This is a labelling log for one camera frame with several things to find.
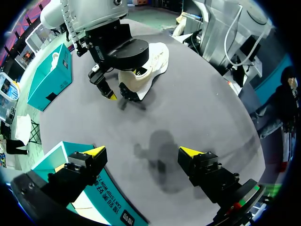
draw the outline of sticker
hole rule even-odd
[[[63,60],[63,65],[68,69],[68,64],[65,60]]]
[[[133,226],[135,223],[135,219],[130,215],[126,210],[123,211],[120,220],[126,225],[126,226]]]
[[[112,211],[115,214],[118,214],[119,210],[121,209],[121,204],[118,200],[116,200],[112,192],[108,189],[107,185],[99,175],[97,176],[94,185],[96,186],[99,194],[102,196],[103,200],[107,203],[107,205],[112,209]]]
[[[69,58],[69,52],[65,51],[65,54],[64,54],[64,59],[63,59],[63,65],[68,69],[68,58]]]

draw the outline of yellow tape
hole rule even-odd
[[[198,154],[205,154],[205,152],[199,152],[190,148],[180,147],[184,152],[186,152],[191,158]]]
[[[113,95],[110,97],[110,100],[117,100],[117,97],[115,96],[115,94],[113,94]]]
[[[105,148],[105,146],[101,146],[101,147],[97,147],[97,148],[89,150],[89,151],[85,151],[83,153],[87,153],[94,158],[94,156],[97,155],[98,153],[100,153],[104,148]]]

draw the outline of floor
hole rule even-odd
[[[153,8],[148,6],[135,7],[129,6],[129,13],[126,18],[132,19],[148,26],[151,26],[157,30],[165,30],[171,27],[175,27],[176,18],[178,14],[170,12],[168,10]],[[46,54],[39,55],[26,69],[22,81],[21,81],[21,94],[16,106],[16,115],[26,116],[30,115],[31,119],[36,123],[40,121],[40,112],[27,104],[27,96],[30,89],[30,85],[35,73],[36,66],[42,62],[42,60],[47,56],[47,53],[52,52],[59,44],[65,43],[66,46],[71,43],[65,41],[65,36],[62,35],[56,38],[49,46],[44,50]],[[14,139],[16,133],[16,117],[11,125],[12,129],[12,139]],[[29,150],[29,155],[16,155],[16,169],[22,171],[29,171],[31,167],[44,156],[42,145],[37,145],[34,143],[29,143],[27,145],[27,150]]]

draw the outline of black jacket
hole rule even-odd
[[[279,117],[283,124],[296,122],[298,119],[299,109],[296,101],[299,101],[300,95],[301,89],[299,87],[297,88],[297,100],[288,84],[277,87],[272,99],[277,117]]]

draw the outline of wall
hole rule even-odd
[[[280,78],[282,71],[290,65],[292,65],[291,59],[288,55],[285,55],[278,67],[272,72],[272,74],[255,89],[255,92],[259,97],[261,104],[264,104],[268,100],[268,98],[275,92],[276,88],[281,85]]]

